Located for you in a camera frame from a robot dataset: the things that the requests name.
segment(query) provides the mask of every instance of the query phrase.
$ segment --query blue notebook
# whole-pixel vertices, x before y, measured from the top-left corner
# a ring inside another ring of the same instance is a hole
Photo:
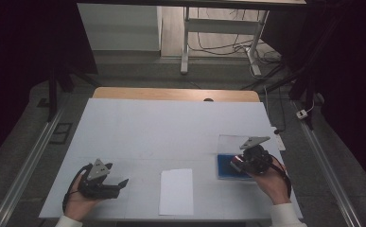
[[[234,154],[218,154],[218,178],[230,179],[230,180],[249,180],[253,181],[253,178],[246,173],[239,173],[232,166]]]

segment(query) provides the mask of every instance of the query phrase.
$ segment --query sleeve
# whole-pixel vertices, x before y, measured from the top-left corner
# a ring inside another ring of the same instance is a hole
[[[306,227],[298,220],[292,203],[273,205],[270,210],[271,227]]]
[[[56,227],[81,227],[82,223],[66,216],[61,216]]]

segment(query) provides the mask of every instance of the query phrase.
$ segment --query metal frame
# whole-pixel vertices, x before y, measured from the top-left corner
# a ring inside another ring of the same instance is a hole
[[[134,5],[134,6],[164,6],[164,7],[192,7],[192,8],[217,8],[217,9],[258,9],[258,10],[309,10],[333,8],[333,4],[311,2],[306,4],[240,1],[240,0],[77,0],[77,3]]]
[[[49,142],[52,132],[54,129],[56,129],[56,125],[59,122],[66,105],[68,104],[69,98],[69,94],[65,94],[61,98],[59,110],[53,116],[52,121],[45,124],[41,135],[33,146],[31,152],[26,157],[26,161],[21,167],[21,170],[18,172],[18,175],[12,183],[7,195],[3,198],[2,203],[0,204],[0,227],[5,227],[7,225],[12,212],[14,211],[26,188],[26,185],[29,182],[30,177],[32,176],[33,171],[35,170],[36,165],[44,153],[44,149]]]
[[[188,33],[202,32],[253,35],[253,43],[251,44],[251,48],[246,48],[245,51],[250,61],[253,74],[256,77],[261,76],[261,72],[259,66],[256,63],[256,57],[254,56],[254,53],[259,42],[260,35],[262,34],[266,18],[268,17],[268,13],[268,11],[262,11],[262,16],[260,16],[260,20],[258,22],[227,21],[199,18],[190,19],[189,7],[187,7],[184,15],[181,74],[186,75],[188,73]]]
[[[300,109],[295,105],[293,101],[291,104],[295,110],[298,112]],[[351,227],[360,227],[362,224],[360,223],[359,218],[357,217],[356,210],[354,206],[348,199],[347,193],[345,193],[344,189],[342,188],[340,181],[330,165],[327,156],[321,146],[321,143],[318,140],[315,132],[310,130],[304,120],[301,121],[301,127],[303,128],[305,137],[309,142],[309,145],[312,148],[312,151],[315,154],[315,159],[318,161],[319,166],[321,167],[322,173],[324,178],[329,185],[333,196],[338,201],[339,208],[342,212],[342,216],[344,217],[345,221],[347,222],[348,226]]]

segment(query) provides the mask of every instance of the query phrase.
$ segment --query aluminum rail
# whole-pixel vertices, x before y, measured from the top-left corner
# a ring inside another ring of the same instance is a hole
[[[44,153],[44,149],[49,142],[50,136],[52,135],[54,129],[56,129],[56,125],[59,122],[69,99],[69,94],[61,96],[57,113],[51,122],[47,122],[45,124],[38,140],[32,147],[31,152],[26,157],[26,160],[21,167],[21,170],[18,172],[14,182],[12,183],[7,195],[3,198],[2,203],[0,204],[0,227],[5,227],[7,225],[9,218],[15,209],[15,206],[26,189],[26,185],[28,184],[31,175],[35,170],[36,165]]]
[[[293,101],[291,103],[296,112],[300,111]],[[333,196],[338,201],[339,208],[342,212],[345,221],[347,222],[347,225],[351,227],[361,227],[362,224],[360,223],[360,220],[357,217],[357,213],[354,209],[354,206],[348,199],[347,193],[342,188],[334,169],[332,168],[327,159],[327,156],[321,146],[321,143],[319,142],[318,137],[316,136],[314,131],[311,131],[309,129],[309,127],[304,121],[301,121],[301,127],[303,128],[305,137],[308,140],[312,148],[312,151],[315,154],[315,158],[318,161],[319,166],[321,167],[324,178],[327,180],[327,183],[330,187]]]

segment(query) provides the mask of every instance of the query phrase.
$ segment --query white wall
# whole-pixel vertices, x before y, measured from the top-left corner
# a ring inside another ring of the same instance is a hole
[[[92,50],[160,50],[160,7],[78,4],[78,9]]]

